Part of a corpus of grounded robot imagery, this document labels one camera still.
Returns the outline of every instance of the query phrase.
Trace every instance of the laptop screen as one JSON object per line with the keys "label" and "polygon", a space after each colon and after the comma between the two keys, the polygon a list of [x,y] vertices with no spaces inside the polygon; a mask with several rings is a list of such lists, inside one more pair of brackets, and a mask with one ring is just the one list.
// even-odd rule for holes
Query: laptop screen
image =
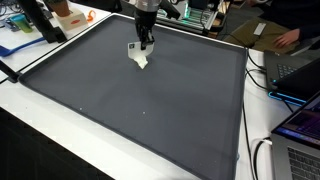
{"label": "laptop screen", "polygon": [[275,129],[290,139],[320,147],[320,93]]}

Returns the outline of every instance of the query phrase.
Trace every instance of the person's hand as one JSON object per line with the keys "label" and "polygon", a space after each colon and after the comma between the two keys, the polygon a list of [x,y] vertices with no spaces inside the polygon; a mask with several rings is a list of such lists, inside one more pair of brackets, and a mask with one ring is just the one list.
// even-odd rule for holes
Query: person's hand
{"label": "person's hand", "polygon": [[273,43],[277,48],[288,46],[299,39],[300,29],[294,29],[277,37]]}
{"label": "person's hand", "polygon": [[246,1],[247,1],[247,4],[251,7],[257,4],[255,0],[246,0]]}

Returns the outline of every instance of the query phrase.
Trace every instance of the gray mat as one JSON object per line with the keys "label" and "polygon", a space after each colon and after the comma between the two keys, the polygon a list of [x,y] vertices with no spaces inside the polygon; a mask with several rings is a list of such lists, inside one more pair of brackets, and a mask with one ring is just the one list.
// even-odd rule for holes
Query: gray mat
{"label": "gray mat", "polygon": [[145,70],[127,55],[134,21],[112,16],[19,80],[200,178],[233,179],[246,51],[153,31]]}

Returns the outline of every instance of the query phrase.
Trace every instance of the tabletop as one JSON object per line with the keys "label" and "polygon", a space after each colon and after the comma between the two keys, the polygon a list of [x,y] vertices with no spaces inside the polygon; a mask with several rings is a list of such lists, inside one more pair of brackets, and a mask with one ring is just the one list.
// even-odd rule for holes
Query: tabletop
{"label": "tabletop", "polygon": [[[63,46],[58,47],[52,53],[63,48]],[[29,54],[30,59],[37,59],[45,53],[31,55],[32,52],[37,50],[39,50],[37,47],[33,47],[33,49],[28,49],[29,53],[26,53]],[[45,55],[23,70],[22,73],[49,55]],[[263,64],[262,52],[250,50],[250,55],[256,63]],[[9,63],[9,66],[19,69],[22,64],[18,64]],[[248,69],[255,68],[250,61],[248,61],[247,67]],[[255,72],[252,72],[252,75],[260,85],[265,85],[264,75]],[[3,109],[114,179],[198,179],[166,159],[27,89],[20,83],[3,82],[0,84],[0,94],[5,94],[0,98],[0,106]],[[270,131],[291,113],[283,102],[269,98],[267,92],[254,85],[249,78],[246,79],[245,84],[244,104],[250,145],[254,145],[257,139],[270,136]],[[252,179],[243,122],[242,118],[237,180]],[[259,179],[273,179],[271,158],[270,147],[263,146],[258,156]]]}
{"label": "tabletop", "polygon": [[[88,15],[90,10],[94,10],[96,12],[96,17],[93,21],[88,23],[88,26],[81,26],[70,31],[64,31],[68,40],[82,32],[88,27],[91,27],[95,23],[99,22],[103,18],[110,15],[110,12],[79,5],[76,3],[69,2],[70,7],[75,7],[82,11],[85,16]],[[60,24],[54,19],[50,19],[51,24],[54,27],[60,26]],[[23,33],[22,31],[12,32],[8,28],[0,29],[0,45],[6,48],[12,49],[17,46],[20,46],[24,43],[33,41],[42,37],[41,33],[33,27],[33,32],[31,33]],[[30,63],[36,61],[39,57],[45,55],[46,53],[52,51],[53,49],[61,46],[62,43],[47,43],[46,41],[34,44],[32,46],[26,47],[24,49],[19,50],[18,52],[8,56],[8,57],[0,57],[0,60],[3,61],[6,65],[8,65],[14,71],[19,71]],[[0,82],[7,78],[7,75],[0,71]]]}

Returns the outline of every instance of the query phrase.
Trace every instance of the laptop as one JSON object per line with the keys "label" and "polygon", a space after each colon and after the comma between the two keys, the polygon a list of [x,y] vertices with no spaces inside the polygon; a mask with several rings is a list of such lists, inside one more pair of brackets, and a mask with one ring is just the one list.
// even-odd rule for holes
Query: laptop
{"label": "laptop", "polygon": [[264,53],[268,95],[301,106],[320,90],[320,58],[314,61]]}
{"label": "laptop", "polygon": [[276,180],[320,180],[320,92],[271,134]]}

